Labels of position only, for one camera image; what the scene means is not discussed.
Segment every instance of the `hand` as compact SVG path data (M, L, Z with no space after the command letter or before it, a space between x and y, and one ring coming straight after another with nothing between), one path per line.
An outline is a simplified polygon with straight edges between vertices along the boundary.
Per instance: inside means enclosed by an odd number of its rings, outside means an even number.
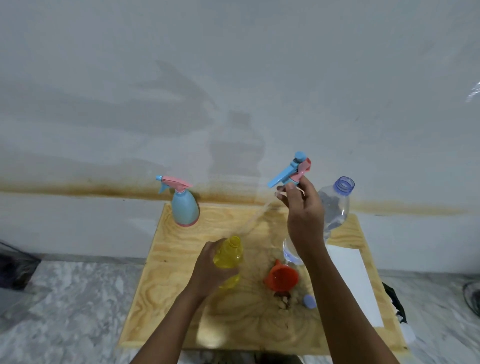
M221 286L228 278L238 274L238 268L223 269L217 267L213 257L217 249L226 239L216 242L206 242L193 268L192 276L185 290L196 298L203 300Z
M287 227L290 239L303 259L319 245L324 247L324 207L313 184L302 176L299 182L301 190L293 183L278 186L277 190L287 195L277 194L277 198L288 208Z

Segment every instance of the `wall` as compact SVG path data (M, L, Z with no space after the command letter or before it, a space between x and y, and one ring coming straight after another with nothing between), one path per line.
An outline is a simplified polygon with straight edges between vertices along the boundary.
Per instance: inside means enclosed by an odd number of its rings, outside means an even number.
M317 186L355 180L359 211L476 212L479 15L473 0L9 2L0 191L154 196L170 174L259 196L301 149ZM159 203L120 200L2 194L0 238L144 256L155 229L125 222L157 220ZM379 267L477 272L479 222L362 221Z

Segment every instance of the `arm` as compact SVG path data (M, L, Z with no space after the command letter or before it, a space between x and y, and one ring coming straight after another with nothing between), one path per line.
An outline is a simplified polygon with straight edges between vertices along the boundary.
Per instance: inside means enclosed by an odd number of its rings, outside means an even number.
M237 268L220 269L213 263L217 248L225 239L207 242L198 256L192 277L175 299L160 325L131 361L131 364L176 364L195 311Z
M335 364L398 364L396 357L363 314L337 271L323 241L324 210L312 183L302 177L301 191L291 183L287 196L288 233L312 281L318 311Z

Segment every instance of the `forearm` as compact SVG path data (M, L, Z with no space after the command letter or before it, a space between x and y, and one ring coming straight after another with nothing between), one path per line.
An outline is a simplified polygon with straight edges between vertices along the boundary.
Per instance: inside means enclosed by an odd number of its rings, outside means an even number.
M371 326L322 242L304 259L335 364L398 363Z
M202 299L185 288L131 363L176 364L188 326L201 303Z

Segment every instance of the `orange funnel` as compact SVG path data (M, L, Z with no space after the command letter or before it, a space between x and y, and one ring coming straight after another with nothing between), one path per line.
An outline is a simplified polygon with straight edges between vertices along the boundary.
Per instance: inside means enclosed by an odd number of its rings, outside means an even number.
M299 274L295 269L280 263L277 259L264 282L268 288L275 292L286 292L299 282Z

